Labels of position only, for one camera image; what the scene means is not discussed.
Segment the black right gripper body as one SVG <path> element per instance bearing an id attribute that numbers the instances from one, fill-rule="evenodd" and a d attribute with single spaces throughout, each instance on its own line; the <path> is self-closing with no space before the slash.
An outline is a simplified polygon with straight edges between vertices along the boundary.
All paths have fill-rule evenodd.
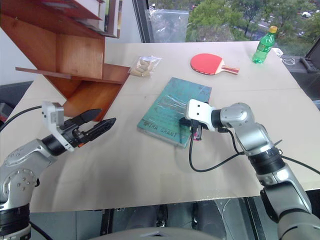
<path id="1" fill-rule="evenodd" d="M 201 141 L 203 129 L 208 130 L 208 126 L 198 120 L 190 120 L 191 141 Z"/>

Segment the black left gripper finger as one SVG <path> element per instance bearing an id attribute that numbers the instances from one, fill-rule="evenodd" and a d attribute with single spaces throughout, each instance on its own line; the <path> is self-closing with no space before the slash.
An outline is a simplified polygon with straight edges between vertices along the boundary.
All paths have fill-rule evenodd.
<path id="1" fill-rule="evenodd" d="M 101 112 L 100 108 L 89 109 L 74 117 L 74 123 L 76 125 L 83 125 L 90 121 L 93 121 Z"/>
<path id="2" fill-rule="evenodd" d="M 113 117 L 113 118 L 102 120 L 101 122 L 94 125 L 91 129 L 89 129 L 83 134 L 84 135 L 83 143 L 86 144 L 88 142 L 91 142 L 96 138 L 98 138 L 99 136 L 106 133 L 107 131 L 109 131 L 112 128 L 112 126 L 115 124 L 116 120 L 117 119 Z"/>

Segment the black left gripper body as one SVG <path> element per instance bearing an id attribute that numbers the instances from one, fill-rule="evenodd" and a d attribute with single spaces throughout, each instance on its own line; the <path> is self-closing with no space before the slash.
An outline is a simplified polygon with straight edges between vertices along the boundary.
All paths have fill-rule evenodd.
<path id="1" fill-rule="evenodd" d="M 85 121 L 82 118 L 70 118 L 61 126 L 62 136 L 73 147 L 81 147 L 86 143 L 85 133 L 79 130 Z"/>

